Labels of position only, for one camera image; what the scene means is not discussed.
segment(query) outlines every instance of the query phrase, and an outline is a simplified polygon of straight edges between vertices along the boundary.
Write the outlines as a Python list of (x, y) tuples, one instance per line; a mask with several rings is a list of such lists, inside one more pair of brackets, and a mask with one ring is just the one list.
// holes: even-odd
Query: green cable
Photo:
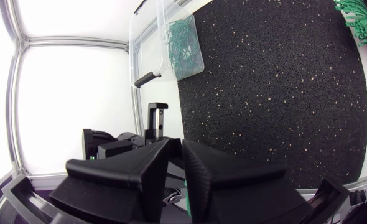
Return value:
[(169, 23), (169, 59), (177, 80), (193, 75), (195, 69), (195, 57), (200, 49), (197, 35), (195, 35), (190, 25), (193, 23), (193, 16), (186, 19)]
[(338, 6), (335, 7), (338, 11), (344, 13), (354, 13), (355, 16), (346, 16), (347, 19), (354, 19), (353, 22), (346, 22), (347, 27), (353, 27), (354, 36), (360, 40), (359, 47), (367, 44), (367, 7), (363, 0), (334, 0)]

